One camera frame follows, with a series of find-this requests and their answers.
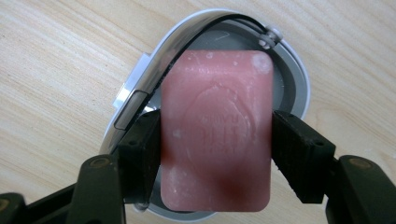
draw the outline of wooden surface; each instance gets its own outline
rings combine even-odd
[[[396,183],[394,1],[1,1],[0,193],[28,203],[74,183],[97,154],[112,101],[142,52],[191,13],[241,11],[275,24],[311,79],[305,121],[337,156],[377,162]],[[300,204],[273,167],[260,213],[203,223],[326,223],[324,205]],[[129,223],[171,223],[127,206]]]

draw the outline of metal screw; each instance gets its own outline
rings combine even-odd
[[[357,166],[357,167],[359,167],[359,168],[361,168],[361,169],[363,169],[363,170],[369,169],[369,168],[372,167],[372,164],[370,164],[370,162],[364,161],[364,160],[359,159],[359,158],[352,158],[352,159],[349,159],[349,162],[350,162],[352,165],[355,165],[355,166]]]
[[[276,43],[282,40],[283,35],[273,26],[267,26],[265,28],[267,29],[267,33],[259,36],[259,44],[264,49],[271,49]]]
[[[90,166],[93,168],[101,168],[110,164],[110,160],[108,158],[97,158],[91,161]]]
[[[0,212],[5,210],[9,205],[9,200],[7,199],[0,199]]]

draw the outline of soap dish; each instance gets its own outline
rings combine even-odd
[[[273,109],[303,118],[309,105],[308,74],[275,28],[228,9],[208,9],[177,24],[151,53],[143,54],[122,86],[117,111],[106,129],[101,154],[111,154],[138,116],[161,107],[161,81],[185,49],[262,50],[274,63]],[[161,199],[161,167],[148,210],[175,221],[198,221],[213,212],[171,211]]]

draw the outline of light wood tabletop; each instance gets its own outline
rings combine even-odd
[[[396,183],[395,1],[0,1],[0,193],[32,203],[75,183],[137,59],[212,7],[274,24],[310,76],[304,120],[336,157],[372,160]],[[202,223],[327,223],[326,200],[301,204],[275,166],[271,188],[263,211]],[[128,223],[172,223],[126,210]]]

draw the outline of pink soap bar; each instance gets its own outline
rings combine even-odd
[[[187,50],[162,84],[162,182],[176,211],[269,202],[273,64],[254,50]]]

